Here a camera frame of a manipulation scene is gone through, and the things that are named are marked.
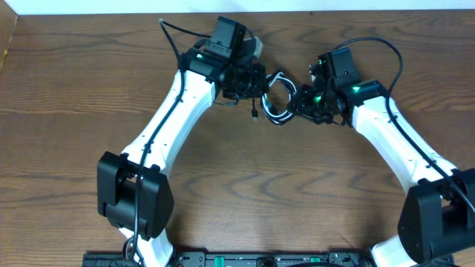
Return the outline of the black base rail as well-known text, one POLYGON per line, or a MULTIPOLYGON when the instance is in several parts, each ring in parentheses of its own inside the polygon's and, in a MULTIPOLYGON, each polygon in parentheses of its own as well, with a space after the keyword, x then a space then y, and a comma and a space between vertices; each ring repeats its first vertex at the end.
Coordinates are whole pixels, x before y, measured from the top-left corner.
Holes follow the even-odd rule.
MULTIPOLYGON (((84 254, 83 267, 153 266, 132 263, 114 254, 84 254)), ((211 254, 202 251, 174 253, 165 265, 169 267, 271 267, 271 266, 376 266, 369 254, 333 250, 320 254, 211 254)), ((413 266, 458 266, 453 256, 413 266)))

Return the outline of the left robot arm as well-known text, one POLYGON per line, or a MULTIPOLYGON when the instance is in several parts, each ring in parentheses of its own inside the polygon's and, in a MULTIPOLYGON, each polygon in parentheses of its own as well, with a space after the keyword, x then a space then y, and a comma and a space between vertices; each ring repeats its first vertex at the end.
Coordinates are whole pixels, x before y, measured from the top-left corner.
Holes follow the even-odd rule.
POLYGON ((166 226, 174 209, 168 178, 198 119, 218 95, 229 105, 268 91, 265 68, 255 60, 262 43, 245 25, 220 16, 212 34, 198 33, 185 53, 168 95, 140 135, 120 154, 106 151, 97 164, 97 209, 125 235, 124 261, 167 266, 174 253, 166 226))

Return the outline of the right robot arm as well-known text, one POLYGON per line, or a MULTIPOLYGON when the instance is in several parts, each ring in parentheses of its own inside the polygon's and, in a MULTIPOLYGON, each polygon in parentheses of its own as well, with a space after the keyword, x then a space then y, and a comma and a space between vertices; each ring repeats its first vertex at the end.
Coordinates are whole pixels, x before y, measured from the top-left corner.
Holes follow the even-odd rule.
POLYGON ((423 266, 474 247, 474 170, 435 152, 399 113, 387 89, 364 81, 347 48, 321 54, 295 112, 320 124, 335 116, 379 152, 405 194, 397 234, 373 246, 375 266, 423 266))

